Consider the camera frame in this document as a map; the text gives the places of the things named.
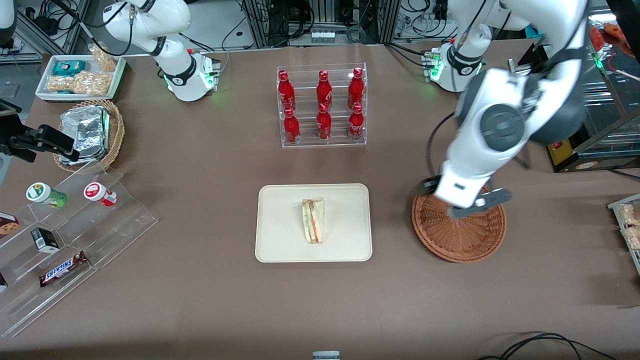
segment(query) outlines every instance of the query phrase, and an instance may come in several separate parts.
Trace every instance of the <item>snickers bar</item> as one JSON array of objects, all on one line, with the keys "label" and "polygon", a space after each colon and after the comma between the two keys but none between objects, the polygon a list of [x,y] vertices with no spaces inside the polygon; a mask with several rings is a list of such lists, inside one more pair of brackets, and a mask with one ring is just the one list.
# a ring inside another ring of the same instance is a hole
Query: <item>snickers bar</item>
[{"label": "snickers bar", "polygon": [[56,279],[60,279],[61,277],[67,275],[75,267],[86,261],[88,261],[88,259],[84,255],[84,251],[81,251],[79,254],[74,255],[74,257],[58,265],[55,269],[47,272],[46,275],[40,276],[40,287],[43,288],[54,282]]}]

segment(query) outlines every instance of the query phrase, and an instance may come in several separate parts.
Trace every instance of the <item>aluminum foil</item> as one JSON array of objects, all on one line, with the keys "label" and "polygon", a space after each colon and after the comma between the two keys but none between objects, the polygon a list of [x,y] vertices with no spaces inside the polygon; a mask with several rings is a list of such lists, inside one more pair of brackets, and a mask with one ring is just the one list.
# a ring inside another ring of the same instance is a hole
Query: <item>aluminum foil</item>
[{"label": "aluminum foil", "polygon": [[60,156],[65,165],[76,165],[91,160],[101,160],[107,153],[109,114],[103,106],[89,105],[66,111],[60,116],[62,132],[72,137],[74,149],[80,153],[78,161]]}]

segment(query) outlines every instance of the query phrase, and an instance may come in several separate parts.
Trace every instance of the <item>clear acrylic display stand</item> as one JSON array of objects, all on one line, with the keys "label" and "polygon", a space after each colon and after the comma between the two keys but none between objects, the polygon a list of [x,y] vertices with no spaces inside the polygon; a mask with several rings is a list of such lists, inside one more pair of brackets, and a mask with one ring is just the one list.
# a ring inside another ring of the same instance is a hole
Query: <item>clear acrylic display stand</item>
[{"label": "clear acrylic display stand", "polygon": [[[0,274],[8,287],[0,292],[0,334],[15,336],[96,271],[104,268],[157,220],[120,183],[122,174],[93,161],[54,189],[67,194],[58,209],[32,203],[14,214],[20,227],[0,239]],[[97,181],[115,192],[107,207],[85,199],[86,185]],[[31,231],[50,230],[60,246],[54,254],[37,251]],[[88,262],[41,288],[38,277],[80,251]]]},{"label": "clear acrylic display stand", "polygon": [[[361,67],[363,71],[364,94],[362,96],[362,115],[364,124],[362,125],[362,137],[357,141],[351,141],[347,137],[349,127],[349,116],[351,110],[347,107],[347,96],[349,83],[353,77],[353,69]],[[331,65],[296,65],[279,66],[280,70],[289,73],[289,80],[293,84],[296,94],[295,116],[300,122],[300,143],[291,144],[287,141],[284,131],[284,108],[280,102],[278,94],[278,73],[276,72],[276,100],[278,102],[278,114],[280,121],[280,141],[283,148],[296,147],[326,147],[326,146],[363,146],[367,144],[367,64],[366,63],[345,63]],[[329,72],[329,82],[332,86],[333,101],[329,111],[332,118],[332,131],[329,140],[320,140],[317,136],[316,116],[318,114],[318,103],[316,87],[318,85],[318,73],[320,70]]]}]

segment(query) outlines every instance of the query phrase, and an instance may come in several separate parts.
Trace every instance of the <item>glass display case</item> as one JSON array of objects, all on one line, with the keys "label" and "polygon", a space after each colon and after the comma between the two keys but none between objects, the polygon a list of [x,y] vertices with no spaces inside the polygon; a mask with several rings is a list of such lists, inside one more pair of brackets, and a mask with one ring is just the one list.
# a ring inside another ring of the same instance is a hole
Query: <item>glass display case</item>
[{"label": "glass display case", "polygon": [[589,25],[582,77],[588,117],[575,135],[548,146],[556,172],[640,165],[640,63],[608,6],[590,8]]}]

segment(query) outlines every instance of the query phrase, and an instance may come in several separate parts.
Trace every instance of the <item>white tray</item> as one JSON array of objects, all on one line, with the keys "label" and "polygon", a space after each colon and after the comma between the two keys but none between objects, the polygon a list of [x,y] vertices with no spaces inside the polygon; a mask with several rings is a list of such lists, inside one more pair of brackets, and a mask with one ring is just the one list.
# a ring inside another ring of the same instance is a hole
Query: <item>white tray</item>
[{"label": "white tray", "polygon": [[[324,243],[309,244],[302,200],[324,199]],[[258,196],[255,257],[263,263],[367,261],[369,190],[363,184],[267,185]]]},{"label": "white tray", "polygon": [[122,74],[124,73],[125,65],[127,65],[127,61],[124,57],[115,58],[116,62],[116,70],[113,72],[113,80],[111,81],[111,86],[109,86],[109,91],[106,95],[96,96],[96,95],[87,95],[87,94],[64,94],[58,92],[50,92],[47,90],[47,82],[49,81],[49,76],[53,73],[53,68],[58,61],[67,61],[67,60],[84,60],[86,62],[86,67],[84,68],[87,71],[91,72],[102,72],[98,62],[95,61],[93,55],[54,55],[51,56],[47,67],[42,72],[42,78],[40,78],[40,83],[38,84],[38,88],[36,89],[36,96],[46,101],[85,101],[85,100],[108,100],[113,99],[116,94],[116,90],[118,90],[118,84],[120,83],[120,78],[122,78]]}]

